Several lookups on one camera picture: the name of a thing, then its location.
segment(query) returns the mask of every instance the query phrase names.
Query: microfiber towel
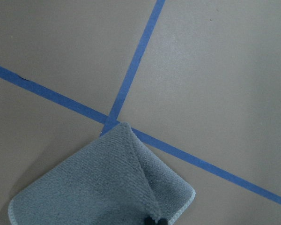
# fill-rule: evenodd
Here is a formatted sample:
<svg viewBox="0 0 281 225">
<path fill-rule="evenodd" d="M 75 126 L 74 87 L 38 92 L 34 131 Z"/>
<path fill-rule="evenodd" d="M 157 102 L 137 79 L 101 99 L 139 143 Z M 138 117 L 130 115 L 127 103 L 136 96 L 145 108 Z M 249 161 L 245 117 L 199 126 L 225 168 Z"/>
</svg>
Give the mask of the microfiber towel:
<svg viewBox="0 0 281 225">
<path fill-rule="evenodd" d="M 172 225 L 194 196 L 120 123 L 18 193 L 8 215 L 12 225 Z"/>
</svg>

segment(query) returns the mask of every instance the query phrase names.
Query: blue line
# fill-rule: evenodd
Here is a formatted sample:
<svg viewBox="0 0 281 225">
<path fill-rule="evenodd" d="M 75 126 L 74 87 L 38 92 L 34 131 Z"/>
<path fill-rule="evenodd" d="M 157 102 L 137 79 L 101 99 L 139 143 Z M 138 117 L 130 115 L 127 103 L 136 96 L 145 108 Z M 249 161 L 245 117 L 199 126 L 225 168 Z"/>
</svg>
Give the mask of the blue line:
<svg viewBox="0 0 281 225">
<path fill-rule="evenodd" d="M 104 124 L 106 122 L 107 116 L 91 109 L 85 105 L 82 105 L 68 97 L 65 97 L 57 92 L 54 92 L 44 86 L 41 86 L 35 82 L 25 80 L 21 78 L 19 75 L 0 67 L 0 78 L 9 81 L 19 87 L 22 87 L 26 90 L 29 90 L 41 97 L 44 97 L 50 101 L 53 101 L 59 105 L 62 105 L 68 109 L 71 109 L 81 115 L 84 115 L 92 120 L 95 120 L 99 123 Z M 113 126 L 119 124 L 117 120 L 111 120 Z M 236 185 L 239 185 L 247 190 L 250 190 L 260 196 L 263 196 L 269 200 L 272 200 L 281 205 L 281 197 L 269 192 L 253 183 L 250 183 L 240 177 L 237 177 L 215 165 L 212 165 L 202 159 L 199 159 L 189 153 L 186 153 L 180 149 L 177 149 L 165 142 L 162 142 L 154 137 L 151 137 L 137 129 L 132 128 L 133 132 L 137 135 L 137 137 L 144 143 L 147 143 L 155 148 L 158 148 L 168 154 L 171 154 L 187 163 L 195 165 L 205 171 L 208 171 L 214 175 L 217 175 L 225 180 L 228 180 Z"/>
<path fill-rule="evenodd" d="M 177 149 L 167 143 L 164 143 L 154 137 L 151 137 L 137 129 L 132 128 L 132 131 L 137 135 L 137 137 L 144 143 L 147 143 L 155 148 L 158 148 L 166 153 L 169 153 L 187 163 L 195 165 L 203 170 L 206 170 L 214 175 L 217 175 L 225 180 L 228 180 L 236 185 L 239 185 L 249 191 L 252 191 L 260 196 L 263 196 L 269 200 L 272 200 L 281 205 L 281 196 L 278 196 L 270 191 L 267 191 L 253 183 L 250 183 L 240 177 L 237 177 L 215 165 L 212 165 L 200 158 L 197 158 L 187 152 Z"/>
<path fill-rule="evenodd" d="M 125 102 L 126 96 L 129 92 L 130 86 L 133 82 L 134 76 L 136 74 L 136 71 L 140 65 L 141 58 L 146 50 L 146 47 L 148 45 L 148 42 L 150 40 L 150 37 L 152 35 L 153 29 L 156 25 L 157 19 L 160 15 L 160 12 L 163 8 L 165 0 L 157 0 L 156 4 L 152 10 L 151 16 L 148 20 L 148 23 L 145 27 L 145 30 L 140 38 L 139 44 L 135 50 L 134 56 L 131 60 L 130 66 L 127 70 L 126 76 L 123 80 L 123 83 L 121 85 L 120 90 L 118 91 L 118 95 L 116 97 L 115 102 L 113 103 L 113 106 L 111 108 L 111 111 L 109 113 L 108 119 L 102 129 L 101 135 L 105 134 L 107 131 L 113 128 L 112 123 L 110 123 L 111 120 L 116 120 L 118 118 L 118 115 L 120 114 L 120 111 L 122 109 L 122 106 Z"/>
<path fill-rule="evenodd" d="M 100 113 L 94 109 L 91 109 L 79 102 L 76 102 L 66 96 L 63 96 L 55 91 L 52 91 L 42 85 L 39 85 L 33 81 L 28 81 L 21 78 L 19 75 L 0 67 L 0 78 L 9 81 L 21 88 L 29 90 L 39 96 L 42 96 L 52 102 L 55 102 L 59 105 L 62 105 L 68 109 L 71 109 L 81 115 L 84 115 L 92 120 L 95 120 L 99 123 L 105 123 L 107 116 L 103 113 Z"/>
</svg>

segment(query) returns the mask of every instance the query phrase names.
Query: folded cloth corner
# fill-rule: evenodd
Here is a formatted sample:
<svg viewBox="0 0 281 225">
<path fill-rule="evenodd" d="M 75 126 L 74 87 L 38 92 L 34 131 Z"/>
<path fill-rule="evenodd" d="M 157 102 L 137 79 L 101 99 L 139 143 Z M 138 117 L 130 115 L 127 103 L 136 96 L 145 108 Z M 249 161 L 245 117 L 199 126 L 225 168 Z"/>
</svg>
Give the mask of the folded cloth corner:
<svg viewBox="0 0 281 225">
<path fill-rule="evenodd" d="M 124 122 L 18 193 L 8 215 L 12 225 L 172 225 L 194 196 Z"/>
</svg>

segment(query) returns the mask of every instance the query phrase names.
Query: tape line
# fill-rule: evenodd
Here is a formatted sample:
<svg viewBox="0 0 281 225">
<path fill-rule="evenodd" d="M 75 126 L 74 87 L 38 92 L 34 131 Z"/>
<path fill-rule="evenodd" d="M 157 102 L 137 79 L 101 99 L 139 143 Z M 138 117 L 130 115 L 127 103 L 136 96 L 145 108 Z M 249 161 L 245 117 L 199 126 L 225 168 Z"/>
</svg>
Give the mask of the tape line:
<svg viewBox="0 0 281 225">
<path fill-rule="evenodd" d="M 117 95 L 117 97 L 113 103 L 113 106 L 111 108 L 111 111 L 108 115 L 109 118 L 106 121 L 106 123 L 101 131 L 101 135 L 105 134 L 106 132 L 108 132 L 110 129 L 113 128 L 113 126 L 110 122 L 113 120 L 116 120 L 118 118 L 118 115 L 120 114 L 120 111 L 123 107 L 123 104 L 125 102 L 128 92 L 129 92 L 130 86 L 133 82 L 136 71 L 140 65 L 141 58 L 146 50 L 146 47 L 148 45 L 148 42 L 149 42 L 150 37 L 153 32 L 153 29 L 156 25 L 157 19 L 163 8 L 164 2 L 165 2 L 165 0 L 157 0 L 156 4 L 154 5 L 151 16 L 148 20 L 148 23 L 145 27 L 145 30 L 144 30 L 142 36 L 140 38 L 139 44 L 135 50 L 135 53 L 131 60 L 130 66 L 127 70 L 126 76 L 123 80 L 120 90 L 118 91 L 118 95 Z"/>
<path fill-rule="evenodd" d="M 95 120 L 99 123 L 104 124 L 107 120 L 107 116 L 92 109 L 89 108 L 85 105 L 82 105 L 68 97 L 65 97 L 57 92 L 54 92 L 42 85 L 39 85 L 35 82 L 32 81 L 27 81 L 23 78 L 21 78 L 20 76 L 18 76 L 17 74 L 0 67 L 0 78 L 11 82 L 19 87 L 22 87 L 26 90 L 29 90 L 41 97 L 44 97 L 50 101 L 53 101 L 59 105 L 62 105 L 63 107 L 66 107 L 70 110 L 73 110 L 81 115 L 84 115 L 92 120 Z M 119 123 L 119 121 L 117 120 L 110 120 L 110 123 L 112 124 L 112 126 L 115 126 Z M 278 204 L 281 205 L 281 196 L 278 196 L 272 192 L 269 192 L 253 183 L 250 183 L 240 177 L 237 177 L 219 167 L 216 167 L 215 165 L 212 165 L 202 159 L 199 159 L 187 152 L 184 152 L 178 148 L 175 148 L 165 142 L 162 142 L 152 136 L 149 136 L 137 129 L 132 128 L 133 132 L 138 136 L 138 138 L 144 142 L 147 143 L 157 149 L 160 149 L 168 154 L 171 154 L 181 160 L 184 160 L 185 162 L 188 162 L 192 165 L 195 165 L 205 171 L 208 171 L 214 175 L 217 175 L 225 180 L 228 180 L 234 184 L 237 184 L 247 190 L 250 190 L 260 196 L 263 196 L 269 200 L 272 200 Z"/>
</svg>

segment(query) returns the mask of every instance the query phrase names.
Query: gray surface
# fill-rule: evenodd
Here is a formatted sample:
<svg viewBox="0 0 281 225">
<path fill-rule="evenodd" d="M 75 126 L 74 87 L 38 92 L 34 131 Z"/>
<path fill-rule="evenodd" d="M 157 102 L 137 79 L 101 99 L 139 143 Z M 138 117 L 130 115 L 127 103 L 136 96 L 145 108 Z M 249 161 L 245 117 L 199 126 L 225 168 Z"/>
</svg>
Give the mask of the gray surface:
<svg viewBox="0 0 281 225">
<path fill-rule="evenodd" d="M 281 195 L 281 1 L 167 1 L 119 118 Z"/>
<path fill-rule="evenodd" d="M 0 1 L 0 65 L 108 114 L 153 6 Z"/>
<path fill-rule="evenodd" d="M 0 65 L 109 113 L 155 1 L 0 1 Z M 281 0 L 169 1 L 120 120 L 281 195 Z M 0 225 L 102 125 L 0 79 Z M 153 149 L 196 190 L 177 225 L 281 224 L 281 206 Z"/>
</svg>

